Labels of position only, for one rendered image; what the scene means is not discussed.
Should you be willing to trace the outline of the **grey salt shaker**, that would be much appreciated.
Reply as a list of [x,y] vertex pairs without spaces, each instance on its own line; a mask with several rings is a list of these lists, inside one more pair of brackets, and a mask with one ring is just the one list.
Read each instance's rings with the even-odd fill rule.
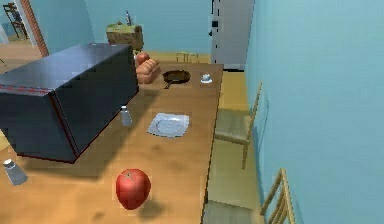
[[124,126],[130,126],[132,124],[132,119],[130,112],[126,106],[122,106],[120,110],[121,121]]

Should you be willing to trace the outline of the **red tomato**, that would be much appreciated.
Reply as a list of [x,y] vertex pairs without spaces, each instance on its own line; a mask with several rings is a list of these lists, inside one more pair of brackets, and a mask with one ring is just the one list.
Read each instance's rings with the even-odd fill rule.
[[116,179],[116,196],[127,210],[139,208],[151,190],[149,177],[140,169],[127,169]]

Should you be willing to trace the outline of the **brown door frame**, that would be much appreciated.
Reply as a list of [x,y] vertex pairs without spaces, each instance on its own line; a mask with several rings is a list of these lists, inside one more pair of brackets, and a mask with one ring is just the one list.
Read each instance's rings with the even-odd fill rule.
[[33,37],[35,39],[35,42],[38,46],[38,49],[41,53],[42,57],[46,57],[49,55],[48,48],[45,44],[43,35],[41,33],[39,24],[36,20],[36,17],[34,15],[33,9],[30,4],[30,0],[20,0],[21,6],[24,10],[26,20],[29,23],[30,29],[33,33]]

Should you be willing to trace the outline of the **square grey plate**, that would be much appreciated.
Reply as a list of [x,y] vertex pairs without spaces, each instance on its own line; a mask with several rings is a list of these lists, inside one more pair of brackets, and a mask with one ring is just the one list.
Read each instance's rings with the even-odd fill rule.
[[158,113],[151,121],[147,132],[160,137],[182,137],[188,126],[189,117],[187,115]]

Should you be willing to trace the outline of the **grey pepper shaker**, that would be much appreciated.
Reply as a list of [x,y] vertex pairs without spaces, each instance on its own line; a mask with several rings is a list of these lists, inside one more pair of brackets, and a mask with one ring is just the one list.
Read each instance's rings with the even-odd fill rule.
[[10,182],[14,186],[21,185],[28,180],[26,173],[12,159],[5,160],[3,166]]

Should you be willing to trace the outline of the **white room door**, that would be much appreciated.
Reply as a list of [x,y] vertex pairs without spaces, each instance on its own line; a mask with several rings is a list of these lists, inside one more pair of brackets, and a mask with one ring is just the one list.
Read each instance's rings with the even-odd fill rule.
[[[211,62],[225,70],[243,70],[246,62],[254,0],[212,0],[209,36]],[[218,27],[212,27],[218,21]]]

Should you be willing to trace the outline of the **dark wooden chair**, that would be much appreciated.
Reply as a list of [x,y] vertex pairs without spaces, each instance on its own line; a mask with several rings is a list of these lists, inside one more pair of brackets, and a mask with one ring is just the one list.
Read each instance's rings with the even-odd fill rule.
[[18,8],[15,3],[7,3],[3,6],[4,12],[7,18],[10,21],[10,24],[17,37],[23,35],[25,39],[28,38],[27,30],[25,28],[24,22],[21,18],[21,15],[18,11]]

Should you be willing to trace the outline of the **wooden dining table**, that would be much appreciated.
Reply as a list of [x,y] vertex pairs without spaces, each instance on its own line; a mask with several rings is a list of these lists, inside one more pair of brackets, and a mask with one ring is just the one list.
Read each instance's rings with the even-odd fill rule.
[[[115,118],[73,164],[17,158],[29,179],[12,185],[0,171],[0,224],[201,224],[207,200],[215,119],[223,68],[187,63],[191,79],[165,89],[162,79],[143,85],[128,104],[133,124]],[[210,74],[212,82],[201,82]],[[187,115],[182,137],[147,129],[158,113]],[[124,209],[115,194],[117,176],[138,168],[150,178],[148,200]]]

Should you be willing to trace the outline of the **brown bread loaf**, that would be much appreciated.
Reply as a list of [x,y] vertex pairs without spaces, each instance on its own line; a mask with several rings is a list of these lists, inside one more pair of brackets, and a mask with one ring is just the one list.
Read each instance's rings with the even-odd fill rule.
[[140,84],[151,84],[160,73],[159,62],[148,59],[136,68],[137,79]]

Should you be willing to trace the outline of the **large black box appliance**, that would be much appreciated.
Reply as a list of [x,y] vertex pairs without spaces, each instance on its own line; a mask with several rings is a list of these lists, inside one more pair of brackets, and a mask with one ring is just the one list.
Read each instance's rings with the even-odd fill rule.
[[19,156],[72,163],[138,91],[131,46],[73,46],[0,75],[0,130]]

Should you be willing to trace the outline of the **dark frying pan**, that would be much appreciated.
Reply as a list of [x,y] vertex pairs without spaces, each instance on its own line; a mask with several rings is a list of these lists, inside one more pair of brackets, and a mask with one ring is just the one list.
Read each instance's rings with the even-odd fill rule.
[[190,73],[185,70],[171,70],[163,74],[163,79],[167,83],[165,89],[169,89],[172,84],[183,84],[190,80]]

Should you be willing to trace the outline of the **red apple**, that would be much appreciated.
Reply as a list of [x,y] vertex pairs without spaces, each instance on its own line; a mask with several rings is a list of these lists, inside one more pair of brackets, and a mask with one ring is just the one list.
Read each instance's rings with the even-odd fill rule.
[[146,52],[140,52],[136,55],[136,62],[138,65],[148,60],[150,56]]

